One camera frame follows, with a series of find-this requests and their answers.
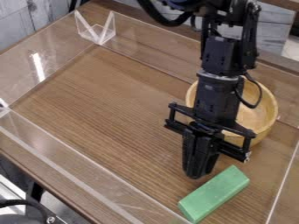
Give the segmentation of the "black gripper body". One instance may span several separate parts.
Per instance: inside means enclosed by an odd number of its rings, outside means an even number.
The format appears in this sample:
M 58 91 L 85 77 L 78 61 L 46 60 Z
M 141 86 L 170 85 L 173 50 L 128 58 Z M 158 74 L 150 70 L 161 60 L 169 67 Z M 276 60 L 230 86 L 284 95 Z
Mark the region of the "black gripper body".
M 236 77 L 198 73 L 193 106 L 189 108 L 172 102 L 168 105 L 169 117 L 165 119 L 164 125 L 166 129 L 182 136 L 189 123 L 194 123 L 205 137 L 216 137 L 220 140 L 218 154 L 224 154 L 240 162 L 248 160 L 248 147 L 250 140 L 256 137 L 254 132 L 236 122 L 238 104 L 242 103 L 249 109 L 257 106 L 242 98 L 245 79 L 257 84 L 248 73 Z M 244 137 L 240 147 L 224 140 L 222 130 Z

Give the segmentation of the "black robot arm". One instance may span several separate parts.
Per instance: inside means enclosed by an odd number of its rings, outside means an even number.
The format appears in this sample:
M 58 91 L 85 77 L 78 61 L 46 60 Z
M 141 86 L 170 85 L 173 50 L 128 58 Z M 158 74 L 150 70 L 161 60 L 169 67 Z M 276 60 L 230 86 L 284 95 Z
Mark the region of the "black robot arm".
M 165 0 L 182 14 L 173 21 L 201 16 L 200 71 L 193 104 L 169 105 L 165 127 L 181 134 L 181 168 L 197 179 L 210 173 L 220 154 L 248 158 L 256 134 L 237 123 L 238 106 L 257 104 L 242 98 L 256 66 L 260 7 L 252 0 Z

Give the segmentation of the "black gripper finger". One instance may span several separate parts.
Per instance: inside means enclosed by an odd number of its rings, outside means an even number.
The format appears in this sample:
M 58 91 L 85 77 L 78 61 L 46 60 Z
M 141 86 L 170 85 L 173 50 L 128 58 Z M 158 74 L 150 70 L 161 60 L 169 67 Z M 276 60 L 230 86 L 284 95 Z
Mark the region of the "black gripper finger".
M 206 154 L 206 137 L 193 122 L 184 129 L 181 136 L 181 168 L 190 179 L 202 176 L 202 165 Z
M 213 136 L 204 137 L 204 155 L 202 174 L 208 175 L 220 156 L 220 140 Z

